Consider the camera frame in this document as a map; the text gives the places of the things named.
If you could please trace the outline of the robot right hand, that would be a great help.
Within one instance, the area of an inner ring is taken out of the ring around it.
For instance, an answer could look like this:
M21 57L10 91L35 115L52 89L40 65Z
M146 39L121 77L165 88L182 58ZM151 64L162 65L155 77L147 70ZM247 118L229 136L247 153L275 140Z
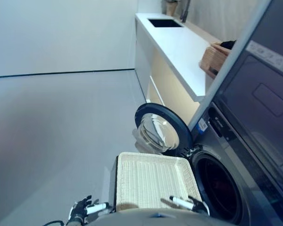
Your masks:
M188 196L188 201L177 196L169 196L169 199L176 205L183 207L185 209L191 210L196 213L204 214L210 216L210 210L208 205L192 196Z

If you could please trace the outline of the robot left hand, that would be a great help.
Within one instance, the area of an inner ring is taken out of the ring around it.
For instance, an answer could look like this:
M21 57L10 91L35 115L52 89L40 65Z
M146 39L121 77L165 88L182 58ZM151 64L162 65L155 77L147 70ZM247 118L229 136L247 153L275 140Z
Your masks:
M87 224L85 220L90 214L105 210L108 207L108 202L92 204L92 196L88 195L75 202L71 207L66 226L85 226Z

